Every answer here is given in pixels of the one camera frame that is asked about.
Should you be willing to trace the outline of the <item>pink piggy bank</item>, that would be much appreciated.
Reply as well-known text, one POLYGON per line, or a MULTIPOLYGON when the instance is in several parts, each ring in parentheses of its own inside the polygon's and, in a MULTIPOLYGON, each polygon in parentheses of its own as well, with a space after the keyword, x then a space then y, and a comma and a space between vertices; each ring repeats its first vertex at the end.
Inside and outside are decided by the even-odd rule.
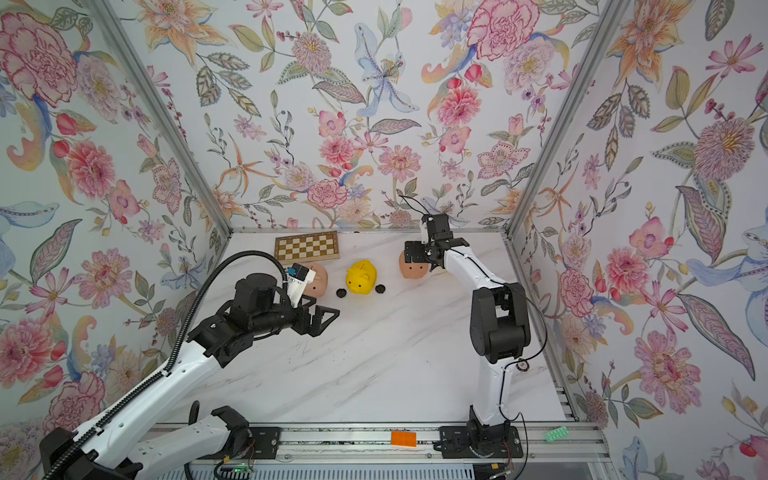
POLYGON ((405 254, 399 256, 399 270, 404 279, 418 280, 429 273, 430 265, 428 263, 406 262, 405 254))
POLYGON ((311 282, 307 283, 304 294, 317 299, 322 298, 328 289, 328 272, 319 263, 311 263, 308 268, 314 273, 314 277, 311 282))

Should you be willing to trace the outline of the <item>yellow piggy bank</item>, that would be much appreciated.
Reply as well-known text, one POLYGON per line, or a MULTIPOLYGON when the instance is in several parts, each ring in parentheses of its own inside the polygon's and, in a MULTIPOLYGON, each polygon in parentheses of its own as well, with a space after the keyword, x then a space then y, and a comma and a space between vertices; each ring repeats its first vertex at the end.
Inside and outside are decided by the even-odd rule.
POLYGON ((360 260, 347 270, 345 285, 351 293, 368 295, 376 282, 377 270, 369 260, 360 260))

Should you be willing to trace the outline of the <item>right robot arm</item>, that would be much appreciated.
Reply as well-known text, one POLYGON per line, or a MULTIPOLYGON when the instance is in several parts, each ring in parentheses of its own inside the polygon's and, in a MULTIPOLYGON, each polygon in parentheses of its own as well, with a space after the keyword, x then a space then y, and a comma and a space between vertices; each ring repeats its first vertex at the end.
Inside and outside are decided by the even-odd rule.
POLYGON ((404 262, 447 271, 471 296, 469 337, 480 359, 480 373, 465 438, 458 444, 479 452, 509 437, 511 421, 502 411, 507 369, 503 362, 521 360, 531 343, 525 290, 484 265, 469 243, 454 235, 447 215, 423 214, 420 230, 419 241, 405 243, 404 262))

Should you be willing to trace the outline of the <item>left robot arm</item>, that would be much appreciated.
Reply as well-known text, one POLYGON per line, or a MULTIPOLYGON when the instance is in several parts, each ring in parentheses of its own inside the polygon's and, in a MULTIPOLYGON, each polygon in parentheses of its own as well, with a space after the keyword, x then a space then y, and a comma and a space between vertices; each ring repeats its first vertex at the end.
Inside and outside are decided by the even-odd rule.
POLYGON ((144 436, 204 380, 222 371, 256 342, 291 329, 317 337, 340 312, 267 274, 237 282, 235 296, 195 326, 149 377, 104 412, 68 430, 57 427, 40 442, 47 479, 151 479, 201 457, 234 456, 252 443, 249 421, 222 406, 164 436, 144 436))

